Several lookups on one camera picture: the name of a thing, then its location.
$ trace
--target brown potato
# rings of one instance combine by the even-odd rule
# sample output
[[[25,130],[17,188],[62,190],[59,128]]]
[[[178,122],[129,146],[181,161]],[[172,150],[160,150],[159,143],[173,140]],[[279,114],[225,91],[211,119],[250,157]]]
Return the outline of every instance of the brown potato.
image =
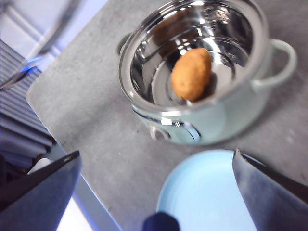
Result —
[[[177,96],[195,101],[210,82],[212,60],[205,48],[195,48],[181,56],[172,70],[171,83]]]

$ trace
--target plate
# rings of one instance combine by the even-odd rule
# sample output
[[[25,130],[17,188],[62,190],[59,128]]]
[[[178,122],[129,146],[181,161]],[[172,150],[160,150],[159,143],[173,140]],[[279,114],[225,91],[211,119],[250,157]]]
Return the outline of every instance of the plate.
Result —
[[[256,231],[232,169],[233,151],[211,150],[178,165],[159,195],[157,211],[181,231]]]

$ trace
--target blue object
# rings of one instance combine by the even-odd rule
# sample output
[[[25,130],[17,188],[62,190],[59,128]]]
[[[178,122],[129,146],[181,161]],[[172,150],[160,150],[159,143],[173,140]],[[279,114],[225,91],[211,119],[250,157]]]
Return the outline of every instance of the blue object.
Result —
[[[166,180],[157,211],[181,231],[256,231],[232,169],[234,151],[210,150],[178,165]]]

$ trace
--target pot handle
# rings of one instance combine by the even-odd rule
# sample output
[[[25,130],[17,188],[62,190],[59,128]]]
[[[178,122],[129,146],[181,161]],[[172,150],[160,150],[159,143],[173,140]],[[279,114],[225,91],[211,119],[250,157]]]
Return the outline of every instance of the pot handle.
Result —
[[[291,76],[291,74],[295,71],[295,68],[297,66],[297,54],[292,46],[278,39],[271,39],[270,42],[272,43],[274,48],[288,53],[289,61],[281,72],[269,78],[253,80],[251,82],[251,85],[253,90],[255,91],[270,89],[283,83]]]
[[[117,55],[120,55],[122,47],[124,46],[124,44],[126,43],[126,41],[128,40],[128,38],[130,37],[131,33],[128,33],[127,35],[125,35],[118,43],[118,45],[116,46],[116,53]]]

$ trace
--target stainless steel pot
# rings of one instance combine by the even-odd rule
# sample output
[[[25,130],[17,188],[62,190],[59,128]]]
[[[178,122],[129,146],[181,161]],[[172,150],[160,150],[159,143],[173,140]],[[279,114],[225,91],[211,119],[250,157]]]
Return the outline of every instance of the stainless steel pot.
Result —
[[[203,99],[193,103],[174,94],[170,74],[197,47],[210,51],[212,75]],[[275,49],[289,61],[272,76]],[[242,131],[297,62],[290,45],[269,39],[263,12],[249,0],[172,1],[124,37],[118,51],[122,90],[134,112],[152,138],[182,144],[210,144]]]

